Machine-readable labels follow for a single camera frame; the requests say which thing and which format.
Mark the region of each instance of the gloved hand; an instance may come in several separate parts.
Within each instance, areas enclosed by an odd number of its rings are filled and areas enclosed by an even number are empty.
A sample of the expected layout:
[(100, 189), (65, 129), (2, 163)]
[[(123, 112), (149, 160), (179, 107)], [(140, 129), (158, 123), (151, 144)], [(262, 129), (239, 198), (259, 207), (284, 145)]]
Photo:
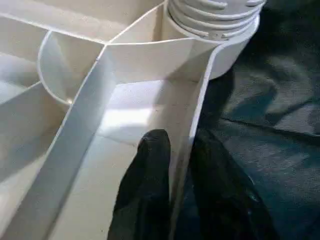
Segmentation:
[(166, 131), (143, 136), (119, 186), (108, 240), (168, 239), (170, 154)]

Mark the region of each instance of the plastic divider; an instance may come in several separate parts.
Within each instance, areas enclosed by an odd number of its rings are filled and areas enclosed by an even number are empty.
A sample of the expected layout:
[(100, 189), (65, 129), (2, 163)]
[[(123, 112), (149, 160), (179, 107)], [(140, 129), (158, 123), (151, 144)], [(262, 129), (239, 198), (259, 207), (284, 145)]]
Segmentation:
[(102, 48), (102, 44), (53, 31), (45, 36), (38, 54), (40, 80), (64, 110), (74, 101)]
[(39, 81), (37, 54), (46, 30), (0, 17), (0, 104)]
[(40, 82), (0, 105), (0, 236), (44, 163), (64, 115)]

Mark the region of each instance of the black fabric surface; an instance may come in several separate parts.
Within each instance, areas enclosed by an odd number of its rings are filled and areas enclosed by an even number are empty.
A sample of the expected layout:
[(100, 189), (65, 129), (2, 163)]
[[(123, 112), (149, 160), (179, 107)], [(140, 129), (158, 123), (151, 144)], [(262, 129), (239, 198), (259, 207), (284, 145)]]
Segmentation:
[[(284, 240), (320, 239), (320, 1), (269, 0), (233, 68), (210, 82), (210, 130), (255, 183)], [(193, 183), (176, 239), (201, 239)]]

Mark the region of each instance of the white plastic tray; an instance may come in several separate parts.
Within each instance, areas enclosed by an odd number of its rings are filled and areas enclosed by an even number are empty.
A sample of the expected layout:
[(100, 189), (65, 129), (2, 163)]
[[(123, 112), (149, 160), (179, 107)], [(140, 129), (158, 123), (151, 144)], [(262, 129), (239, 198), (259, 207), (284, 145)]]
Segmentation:
[[(29, 38), (38, 39), (21, 51), (32, 50), (33, 58), (23, 57), (32, 60), (30, 72), (40, 79), (0, 104), (3, 240), (106, 239), (122, 176), (140, 138), (152, 129), (165, 129), (171, 142), (174, 231), (208, 81), (231, 67), (259, 18), (226, 42), (201, 41), (174, 25), (163, 4), (151, 8), (157, 1), (132, 2), (131, 10), (126, 5), (130, 17), (119, 6), (112, 8), (118, 10), (109, 17), (118, 14), (125, 24), (106, 44), (90, 40), (86, 29), (78, 34), (71, 22), (58, 29), (58, 17), (33, 14), (38, 11), (33, 4), (43, 4), (39, 1), (2, 3), (11, 9), (7, 17), (30, 22), (0, 18), (23, 25), (14, 29), (18, 43), (28, 43), (23, 35), (28, 29)], [(69, 0), (45, 3), (63, 9), (63, 14), (68, 4), (73, 6)], [(17, 6), (25, 8), (17, 11)], [(83, 2), (73, 7), (82, 14), (92, 10)], [(102, 16), (100, 10), (92, 11), (96, 18)]]

